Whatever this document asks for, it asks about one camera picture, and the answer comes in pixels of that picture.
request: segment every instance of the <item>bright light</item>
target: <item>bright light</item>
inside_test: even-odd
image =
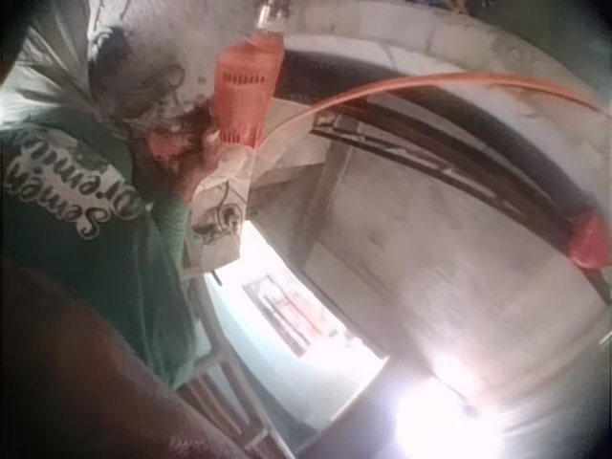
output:
[[[398,409],[397,439],[409,459],[494,459],[501,439],[491,420],[468,413],[437,379],[412,389]]]

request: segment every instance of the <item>orange cable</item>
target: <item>orange cable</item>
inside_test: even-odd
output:
[[[606,115],[608,118],[612,118],[598,102],[582,95],[577,91],[566,88],[552,81],[546,81],[544,79],[531,78],[526,76],[496,74],[489,72],[453,72],[448,74],[435,74],[425,76],[401,76],[398,78],[369,83],[364,86],[360,86],[359,88],[354,88],[331,98],[327,98],[312,105],[310,108],[307,108],[303,112],[293,115],[292,117],[287,118],[286,120],[278,124],[259,143],[257,149],[262,148],[270,140],[270,138],[276,135],[279,131],[285,129],[288,125],[311,117],[312,115],[315,115],[318,112],[321,112],[336,105],[340,105],[350,100],[364,98],[366,96],[371,96],[387,91],[397,91],[399,89],[421,88],[427,86],[449,86],[458,84],[491,84],[500,86],[510,86],[521,89],[530,89],[533,91],[538,91],[540,93],[545,93],[551,96],[570,100],[574,103],[600,112]]]

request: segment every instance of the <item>green t-shirt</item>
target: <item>green t-shirt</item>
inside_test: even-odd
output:
[[[2,126],[0,139],[3,254],[96,309],[171,387],[186,382],[196,320],[170,254],[186,206],[147,210],[126,145],[70,109]]]

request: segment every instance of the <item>forearm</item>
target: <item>forearm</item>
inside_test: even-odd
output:
[[[3,398],[23,428],[75,457],[246,457],[93,310],[6,260],[2,285]]]

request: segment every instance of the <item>man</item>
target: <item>man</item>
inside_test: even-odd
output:
[[[36,6],[0,90],[4,448],[242,458],[170,390],[195,359],[177,265],[187,203],[218,164],[213,126],[160,162],[147,210],[126,145],[97,121],[88,1]]]

